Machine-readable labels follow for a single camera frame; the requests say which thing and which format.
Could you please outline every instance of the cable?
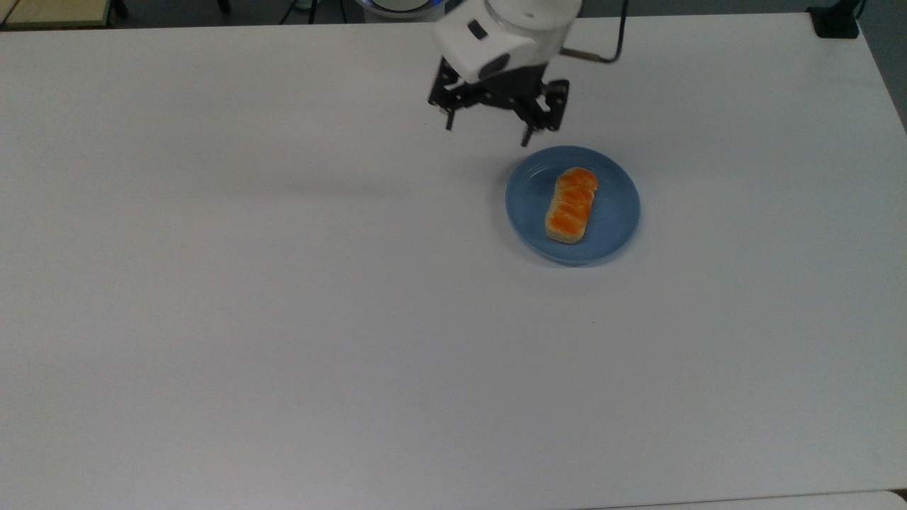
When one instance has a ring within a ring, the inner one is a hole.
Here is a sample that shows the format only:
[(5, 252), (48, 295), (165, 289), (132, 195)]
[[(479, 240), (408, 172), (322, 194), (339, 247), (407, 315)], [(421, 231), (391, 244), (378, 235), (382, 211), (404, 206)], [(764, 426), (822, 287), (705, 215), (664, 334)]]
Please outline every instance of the cable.
[(561, 54), (566, 56), (571, 56), (574, 58), (580, 58), (582, 60), (589, 60), (592, 62), (599, 62), (602, 64), (614, 64), (620, 58), (620, 52), (623, 51), (623, 35), (624, 27), (627, 25), (627, 11), (629, 8), (629, 0), (624, 0), (623, 6), (620, 8), (620, 30), (618, 32), (618, 47), (614, 51), (614, 56), (611, 58), (605, 58), (599, 54), (594, 54), (590, 52), (582, 52), (580, 50), (573, 50), (570, 48), (561, 48)]

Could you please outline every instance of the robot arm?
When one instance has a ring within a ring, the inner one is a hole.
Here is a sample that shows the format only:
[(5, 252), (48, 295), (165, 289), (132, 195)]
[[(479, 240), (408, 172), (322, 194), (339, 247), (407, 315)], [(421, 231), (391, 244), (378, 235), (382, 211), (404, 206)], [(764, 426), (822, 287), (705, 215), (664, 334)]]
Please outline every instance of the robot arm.
[[(442, 59), (428, 102), (447, 115), (447, 129), (457, 110), (477, 103), (513, 110), (526, 123), (523, 147), (534, 132), (560, 129), (570, 82), (542, 82), (551, 58), (616, 60), (562, 48), (581, 7), (582, 0), (466, 0), (438, 21)], [(620, 41), (626, 7), (625, 0)]]

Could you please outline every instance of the bread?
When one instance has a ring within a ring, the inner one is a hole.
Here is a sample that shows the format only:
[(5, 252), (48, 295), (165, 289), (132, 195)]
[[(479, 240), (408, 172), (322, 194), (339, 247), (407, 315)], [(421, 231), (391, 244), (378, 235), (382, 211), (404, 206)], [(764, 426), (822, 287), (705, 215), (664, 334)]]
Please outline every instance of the bread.
[(554, 197), (545, 214), (545, 234), (567, 244), (579, 242), (586, 233), (598, 188), (595, 174), (584, 168), (574, 167), (562, 173), (554, 184)]

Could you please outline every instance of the table surface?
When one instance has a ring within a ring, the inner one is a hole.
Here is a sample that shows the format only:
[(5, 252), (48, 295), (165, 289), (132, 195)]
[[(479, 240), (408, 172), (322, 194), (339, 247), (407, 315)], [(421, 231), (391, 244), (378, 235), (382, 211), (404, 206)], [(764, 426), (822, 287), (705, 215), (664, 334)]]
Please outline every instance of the table surface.
[[(619, 63), (551, 64), (523, 149), (504, 111), (444, 130), (430, 28), (0, 34), (0, 507), (907, 485), (907, 137), (862, 38), (634, 18)], [(607, 263), (506, 219), (561, 144), (639, 189)]]
[[(615, 507), (613, 510), (630, 510), (630, 508), (639, 507)], [(855, 508), (860, 510), (905, 510), (907, 504), (899, 496), (886, 491), (658, 506), (658, 510), (854, 510)]]

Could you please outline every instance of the blue plate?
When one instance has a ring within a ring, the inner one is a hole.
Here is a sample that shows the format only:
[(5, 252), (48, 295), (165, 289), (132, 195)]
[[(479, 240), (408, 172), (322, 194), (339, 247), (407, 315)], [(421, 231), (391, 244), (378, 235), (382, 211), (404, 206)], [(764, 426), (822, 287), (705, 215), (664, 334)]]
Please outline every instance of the blue plate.
[[(576, 244), (551, 240), (545, 234), (545, 213), (554, 183), (574, 166), (599, 178), (586, 234)], [(541, 255), (570, 265), (598, 262), (627, 243), (639, 224), (639, 194), (620, 166), (604, 154), (563, 145), (536, 152), (513, 171), (505, 195), (513, 229)]]

